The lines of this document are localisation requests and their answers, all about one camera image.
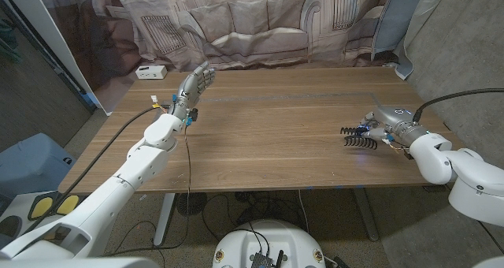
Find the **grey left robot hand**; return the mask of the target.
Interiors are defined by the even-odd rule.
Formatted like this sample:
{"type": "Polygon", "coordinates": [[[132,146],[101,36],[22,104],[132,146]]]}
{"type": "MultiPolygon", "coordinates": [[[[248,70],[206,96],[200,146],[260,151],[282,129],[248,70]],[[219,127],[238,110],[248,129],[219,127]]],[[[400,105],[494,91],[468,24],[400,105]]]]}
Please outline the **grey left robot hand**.
{"type": "Polygon", "coordinates": [[[184,120],[195,108],[200,95],[215,79],[215,70],[205,61],[190,73],[179,86],[175,102],[169,107],[168,114],[184,120]]]}

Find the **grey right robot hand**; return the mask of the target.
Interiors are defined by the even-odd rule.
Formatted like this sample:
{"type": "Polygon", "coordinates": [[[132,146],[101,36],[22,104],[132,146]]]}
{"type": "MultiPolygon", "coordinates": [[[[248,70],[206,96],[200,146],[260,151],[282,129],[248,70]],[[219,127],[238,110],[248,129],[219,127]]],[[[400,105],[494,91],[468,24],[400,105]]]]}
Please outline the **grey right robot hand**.
{"type": "Polygon", "coordinates": [[[395,135],[400,142],[409,147],[416,139],[427,135],[428,130],[413,122],[413,113],[393,106],[377,106],[361,120],[361,126],[368,128],[361,135],[374,140],[386,139],[395,135]]]}

